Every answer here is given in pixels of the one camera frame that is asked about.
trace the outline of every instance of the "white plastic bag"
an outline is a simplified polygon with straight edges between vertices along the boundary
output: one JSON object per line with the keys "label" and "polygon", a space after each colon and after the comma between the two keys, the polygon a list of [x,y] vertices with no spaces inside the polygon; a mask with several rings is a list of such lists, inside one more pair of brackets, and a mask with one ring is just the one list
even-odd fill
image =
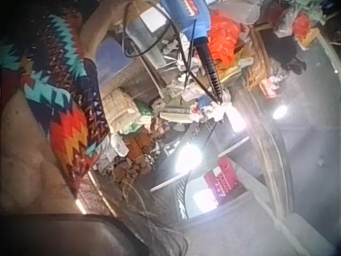
{"label": "white plastic bag", "polygon": [[113,133],[111,135],[110,144],[120,157],[125,157],[129,152],[129,149],[118,133]]}
{"label": "white plastic bag", "polygon": [[290,36],[293,34],[293,24],[299,13],[299,10],[290,8],[284,18],[278,24],[274,33],[279,37]]}
{"label": "white plastic bag", "polygon": [[229,0],[216,3],[210,6],[212,10],[217,10],[221,15],[241,24],[252,25],[261,13],[257,3],[248,3],[243,0]]}

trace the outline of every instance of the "plastic bag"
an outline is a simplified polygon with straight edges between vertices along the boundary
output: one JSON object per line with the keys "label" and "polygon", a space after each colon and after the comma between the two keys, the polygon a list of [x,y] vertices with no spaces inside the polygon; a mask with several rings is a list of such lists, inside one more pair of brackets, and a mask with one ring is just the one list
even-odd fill
{"label": "plastic bag", "polygon": [[283,19],[280,20],[274,33],[279,37],[290,36],[293,34],[293,24],[298,15],[298,10],[290,8]]}
{"label": "plastic bag", "polygon": [[305,13],[300,13],[293,24],[293,33],[300,41],[304,40],[310,31],[310,20]]}
{"label": "plastic bag", "polygon": [[125,157],[126,155],[128,155],[129,149],[118,133],[114,133],[111,135],[110,144],[119,156]]}
{"label": "plastic bag", "polygon": [[229,0],[212,5],[212,10],[237,23],[252,25],[258,19],[261,13],[257,3],[250,3],[243,0]]}
{"label": "plastic bag", "polygon": [[212,58],[229,67],[235,58],[234,48],[239,38],[239,25],[215,11],[211,12],[211,23],[208,47]]}

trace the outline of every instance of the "aztec pattern cloth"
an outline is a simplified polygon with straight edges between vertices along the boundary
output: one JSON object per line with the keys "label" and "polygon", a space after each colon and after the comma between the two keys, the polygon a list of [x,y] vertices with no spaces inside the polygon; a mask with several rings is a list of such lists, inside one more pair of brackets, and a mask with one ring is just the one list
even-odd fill
{"label": "aztec pattern cloth", "polygon": [[30,10],[19,33],[0,41],[1,112],[17,90],[24,91],[76,196],[109,143],[96,66],[84,59],[79,13],[56,6]]}

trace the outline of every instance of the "orange plastic bag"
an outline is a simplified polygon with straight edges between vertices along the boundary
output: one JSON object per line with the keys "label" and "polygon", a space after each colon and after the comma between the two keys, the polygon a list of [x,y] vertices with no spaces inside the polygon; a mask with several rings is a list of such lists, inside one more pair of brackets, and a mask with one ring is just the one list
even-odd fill
{"label": "orange plastic bag", "polygon": [[310,27],[311,24],[308,16],[304,13],[300,13],[294,21],[293,34],[302,41],[307,37]]}
{"label": "orange plastic bag", "polygon": [[234,62],[234,48],[240,33],[238,23],[211,12],[211,30],[208,33],[208,47],[213,60],[220,61],[224,66]]}

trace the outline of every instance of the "plastic container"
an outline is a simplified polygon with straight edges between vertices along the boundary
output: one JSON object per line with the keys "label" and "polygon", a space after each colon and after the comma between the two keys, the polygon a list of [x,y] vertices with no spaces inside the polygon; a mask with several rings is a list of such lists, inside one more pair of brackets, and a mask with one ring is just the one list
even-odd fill
{"label": "plastic container", "polygon": [[210,8],[237,23],[246,25],[254,24],[259,19],[261,13],[260,6],[257,3],[252,4],[243,0],[216,3],[210,6]]}
{"label": "plastic container", "polygon": [[202,0],[160,0],[160,4],[170,17],[177,23],[180,32],[190,40],[193,30],[193,22],[196,20],[194,38],[207,37],[207,31],[211,28],[209,9]]}

